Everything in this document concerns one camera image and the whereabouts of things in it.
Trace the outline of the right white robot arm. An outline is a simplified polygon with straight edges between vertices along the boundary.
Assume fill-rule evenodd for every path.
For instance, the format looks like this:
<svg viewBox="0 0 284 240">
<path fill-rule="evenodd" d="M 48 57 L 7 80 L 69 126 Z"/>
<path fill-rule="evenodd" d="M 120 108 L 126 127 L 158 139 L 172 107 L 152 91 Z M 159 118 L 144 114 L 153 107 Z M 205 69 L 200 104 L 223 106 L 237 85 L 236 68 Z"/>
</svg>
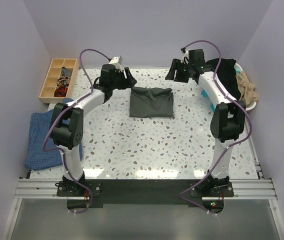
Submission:
<svg viewBox="0 0 284 240">
<path fill-rule="evenodd" d="M 238 102 L 223 86 L 212 66 L 206 64 L 202 49 L 182 48 L 183 57 L 173 59 L 166 80 L 187 83 L 189 79 L 206 92 L 214 105 L 210 131 L 215 139 L 213 160 L 207 177 L 199 188 L 212 197 L 217 196 L 229 184 L 229 166 L 236 140 L 244 131 L 245 105 Z"/>
</svg>

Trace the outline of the blue checked shirt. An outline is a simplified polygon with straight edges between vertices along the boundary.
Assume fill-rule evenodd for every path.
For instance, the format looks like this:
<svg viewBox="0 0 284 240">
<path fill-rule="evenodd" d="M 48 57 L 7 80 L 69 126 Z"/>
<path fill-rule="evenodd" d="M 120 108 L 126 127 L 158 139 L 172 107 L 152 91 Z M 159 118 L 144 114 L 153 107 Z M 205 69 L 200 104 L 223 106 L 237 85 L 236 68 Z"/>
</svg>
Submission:
<svg viewBox="0 0 284 240">
<path fill-rule="evenodd" d="M 28 150 L 24 160 L 24 166 L 29 170 L 40 171 L 63 164 L 61 154 L 51 138 L 48 139 L 46 148 L 52 151 L 43 151 L 43 143 L 51 127 L 52 115 L 53 110 L 43 113 L 35 112 L 31 115 Z"/>
</svg>

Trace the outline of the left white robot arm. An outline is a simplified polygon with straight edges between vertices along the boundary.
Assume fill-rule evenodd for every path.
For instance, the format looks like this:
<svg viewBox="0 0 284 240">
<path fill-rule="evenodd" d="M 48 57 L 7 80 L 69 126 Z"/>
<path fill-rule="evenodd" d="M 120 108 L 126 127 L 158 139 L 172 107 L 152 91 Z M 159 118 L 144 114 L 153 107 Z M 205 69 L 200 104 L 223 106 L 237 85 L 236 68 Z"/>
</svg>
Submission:
<svg viewBox="0 0 284 240">
<path fill-rule="evenodd" d="M 104 64 L 100 76 L 85 95 L 54 106 L 48 137 L 57 146 L 62 158 L 62 182 L 68 191 L 81 196 L 86 190 L 85 173 L 80 159 L 80 143 L 84 135 L 84 118 L 96 107 L 106 103 L 114 90 L 131 89 L 137 80 L 128 67 L 120 69 L 114 63 Z"/>
</svg>

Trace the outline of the grey t shirt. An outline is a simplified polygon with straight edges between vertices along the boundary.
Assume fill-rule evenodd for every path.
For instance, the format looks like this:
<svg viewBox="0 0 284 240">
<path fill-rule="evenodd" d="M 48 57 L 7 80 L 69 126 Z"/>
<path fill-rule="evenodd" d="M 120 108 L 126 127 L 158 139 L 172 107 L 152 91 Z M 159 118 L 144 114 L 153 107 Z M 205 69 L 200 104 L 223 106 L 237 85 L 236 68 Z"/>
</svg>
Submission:
<svg viewBox="0 0 284 240">
<path fill-rule="evenodd" d="M 129 116 L 134 118 L 173 118 L 174 93 L 171 88 L 133 87 Z"/>
</svg>

